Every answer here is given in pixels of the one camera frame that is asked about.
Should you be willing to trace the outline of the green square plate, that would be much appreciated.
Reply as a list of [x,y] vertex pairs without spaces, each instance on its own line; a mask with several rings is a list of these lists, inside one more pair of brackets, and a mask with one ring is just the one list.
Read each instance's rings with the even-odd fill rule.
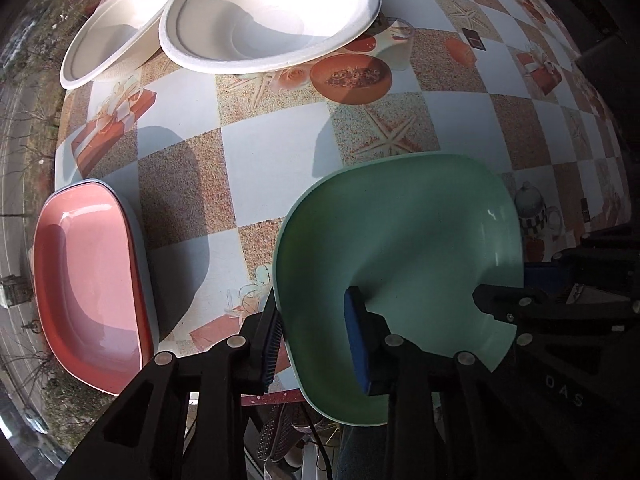
[[352,366],[343,301],[358,287],[369,310],[423,350],[474,353],[494,370],[513,325],[483,313],[480,284],[523,283],[520,225],[503,180],[474,159],[421,153],[337,171],[302,196],[274,253],[274,296],[305,399],[349,426],[387,418]]

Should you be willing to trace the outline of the large white paper bowl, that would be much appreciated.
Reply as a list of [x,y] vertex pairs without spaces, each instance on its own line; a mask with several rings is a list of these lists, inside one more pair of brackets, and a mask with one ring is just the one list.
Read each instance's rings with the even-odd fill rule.
[[382,0],[170,0],[158,31],[172,62],[209,75],[273,72],[365,32]]

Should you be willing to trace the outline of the pink square plate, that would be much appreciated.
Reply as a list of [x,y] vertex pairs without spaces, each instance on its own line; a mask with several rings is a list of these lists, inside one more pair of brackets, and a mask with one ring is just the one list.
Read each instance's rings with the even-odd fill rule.
[[154,356],[134,244],[119,202],[90,185],[48,198],[32,274],[44,338],[66,372],[117,396]]

